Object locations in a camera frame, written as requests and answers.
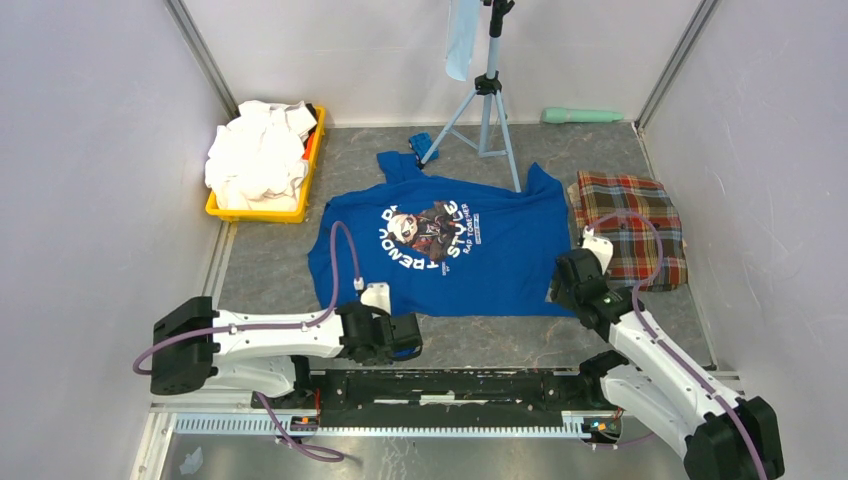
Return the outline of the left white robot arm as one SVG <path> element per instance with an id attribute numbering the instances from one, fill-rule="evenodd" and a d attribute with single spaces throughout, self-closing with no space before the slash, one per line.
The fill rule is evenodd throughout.
<path id="1" fill-rule="evenodd" d="M 198 296 L 155 323 L 147 356 L 150 391 L 173 396 L 223 386 L 279 397 L 297 408 L 314 394 L 313 379 L 296 365 L 299 357 L 387 365 L 418 357 L 422 347 L 417 317 L 391 315 L 387 300 L 378 297 L 266 315 L 216 310 L 210 297 Z"/>

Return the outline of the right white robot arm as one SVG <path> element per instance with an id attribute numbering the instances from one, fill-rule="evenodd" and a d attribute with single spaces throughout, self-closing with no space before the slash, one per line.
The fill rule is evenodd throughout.
<path id="1" fill-rule="evenodd" d="M 580 364 L 580 400 L 631 413 L 678 454 L 691 479 L 782 477 L 773 407 L 759 396 L 743 398 L 698 365 L 632 288 L 608 285 L 602 256 L 586 248 L 558 256 L 549 290 L 611 347 Z"/>

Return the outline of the blue printed t-shirt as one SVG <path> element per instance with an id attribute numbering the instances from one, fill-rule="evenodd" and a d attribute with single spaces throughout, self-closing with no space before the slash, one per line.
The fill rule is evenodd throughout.
<path id="1" fill-rule="evenodd" d="M 413 154 L 382 152 L 385 180 L 329 200 L 308 267 L 322 306 L 355 299 L 353 277 L 390 286 L 397 313 L 561 316 L 547 299 L 571 247 L 561 182 L 540 166 L 525 188 L 429 176 Z"/>

